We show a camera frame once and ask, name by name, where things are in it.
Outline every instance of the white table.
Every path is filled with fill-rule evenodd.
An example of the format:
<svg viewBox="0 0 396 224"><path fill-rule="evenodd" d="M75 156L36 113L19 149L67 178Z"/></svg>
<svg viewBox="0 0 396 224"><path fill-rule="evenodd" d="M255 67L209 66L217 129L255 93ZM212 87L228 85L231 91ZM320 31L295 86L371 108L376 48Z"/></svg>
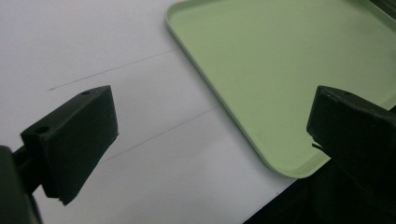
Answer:
<svg viewBox="0 0 396 224"><path fill-rule="evenodd" d="M0 4L0 144L111 85L120 135L45 223L242 223L294 180L268 170L168 32L176 0Z"/></svg>

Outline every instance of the line on table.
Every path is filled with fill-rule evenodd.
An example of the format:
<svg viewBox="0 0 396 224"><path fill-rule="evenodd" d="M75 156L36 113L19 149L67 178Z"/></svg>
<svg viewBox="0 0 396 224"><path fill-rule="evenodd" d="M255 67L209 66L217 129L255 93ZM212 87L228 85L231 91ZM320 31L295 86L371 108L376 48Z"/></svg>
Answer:
<svg viewBox="0 0 396 224"><path fill-rule="evenodd" d="M147 143L148 141L150 141L150 140L152 140L152 139L154 139L154 138L157 138L157 137L159 137L159 136L161 136L161 135L163 135L163 134L165 134L165 133L168 133L168 132L170 132L170 131L172 131L172 130L174 130L174 129L180 127L180 126L182 126L182 125L185 124L185 123L188 123L188 122L190 122L190 121L192 121L192 120L194 120L194 119L198 119L198 118L200 118L201 116L203 116L203 115L205 115L205 114L207 114L207 113L210 113L210 112L212 112L213 110L216 110L217 108L219 108L219 105L216 105L215 107L213 107L213 108L207 110L206 112L204 112L204 113L202 113L202 114L199 114L199 115L197 115L197 116L195 116L195 117L193 117L193 118L191 118L191 119L187 119L187 120L185 120L185 121L179 123L179 124L176 125L175 127L172 127L172 128L170 128L170 129L168 129L168 130L162 132L162 133L158 133L158 134L156 134L155 136L152 136L152 137L150 137L149 139L147 139L147 140L145 140L145 141L143 141L143 142L141 142L141 143L138 143L137 145L135 145L135 146L133 146L133 147L130 147L130 148L126 149L125 151L120 152L119 154L116 154L116 155L114 155L114 156L112 156L112 157L110 157L110 158L108 158L108 159L105 159L104 161L99 162L99 164L102 164L102 163L104 163L104 162L110 161L110 160L112 160L112 159L114 159L114 158L116 158L116 157L118 157L118 156L124 154L125 152L127 152L127 151L129 151L129 150L132 150L132 149L134 149L134 148L136 148L136 147L139 147L139 146L141 146L141 145Z"/></svg>
<svg viewBox="0 0 396 224"><path fill-rule="evenodd" d="M167 54L167 53L176 51L176 50L179 50L179 49L170 49L170 50L168 50L168 51L165 51L165 52L162 52L162 53L159 53L159 54L151 55L151 56L149 56L149 57L147 57L147 58L139 59L139 60L133 61L133 62L131 62L131 63L126 63L126 64L123 64L123 65L120 65L120 66L117 66L117 67L114 67L114 68L110 68L110 69L108 69L108 70L106 70L106 71L103 71L103 72L99 72L99 73L96 73L96 74L93 74L93 75L90 75L90 76L87 76L87 77L82 77L82 78L80 78L80 79L77 79L77 80L74 80L74 81L70 81L70 82L64 83L63 85L56 86L56 87L51 88L51 89L49 89L49 90L47 90L47 91L54 91L54 90L56 90L56 89L58 89L58 88L61 88L61 87L64 87L64 86L67 86L67 85L70 85L70 84L79 82L79 81L81 81L81 80L84 80L84 79L87 79L87 78L90 78L90 77L96 77L96 76L102 75L102 74L104 74L104 73L111 72L111 71L120 69L120 68L122 68L122 67L131 65L131 64L134 64L134 63L141 63L141 62L143 62L143 61L145 61L145 60L149 60L149 59L152 59L152 58L156 58L156 57L158 57L158 56L161 56L161 55L164 55L164 54Z"/></svg>

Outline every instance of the tray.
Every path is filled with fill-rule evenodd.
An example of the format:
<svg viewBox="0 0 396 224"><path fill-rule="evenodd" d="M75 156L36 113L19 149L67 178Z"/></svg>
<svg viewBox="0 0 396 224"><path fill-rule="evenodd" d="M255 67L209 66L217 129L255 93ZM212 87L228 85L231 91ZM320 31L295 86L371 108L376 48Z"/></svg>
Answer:
<svg viewBox="0 0 396 224"><path fill-rule="evenodd" d="M329 158L306 133L318 85L396 105L396 29L369 1L190 0L166 21L265 164L302 178Z"/></svg>

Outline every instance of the white surface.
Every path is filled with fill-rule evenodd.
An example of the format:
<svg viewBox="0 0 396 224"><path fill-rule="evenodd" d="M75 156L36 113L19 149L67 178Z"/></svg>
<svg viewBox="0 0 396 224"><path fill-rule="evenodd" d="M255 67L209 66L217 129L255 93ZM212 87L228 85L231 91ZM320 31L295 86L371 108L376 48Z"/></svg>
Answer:
<svg viewBox="0 0 396 224"><path fill-rule="evenodd" d="M120 136L45 223L242 223L292 179L271 173L166 29L176 0L2 1L0 144L111 85Z"/></svg>

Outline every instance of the tray surface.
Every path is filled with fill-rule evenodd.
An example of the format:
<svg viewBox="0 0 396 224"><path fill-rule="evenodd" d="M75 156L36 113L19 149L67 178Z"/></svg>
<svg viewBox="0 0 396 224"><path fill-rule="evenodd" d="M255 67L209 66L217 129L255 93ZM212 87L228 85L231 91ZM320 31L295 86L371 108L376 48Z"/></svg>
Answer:
<svg viewBox="0 0 396 224"><path fill-rule="evenodd" d="M318 85L396 105L396 29L368 1L190 0L169 29L272 170L312 175L329 158L306 133Z"/></svg>

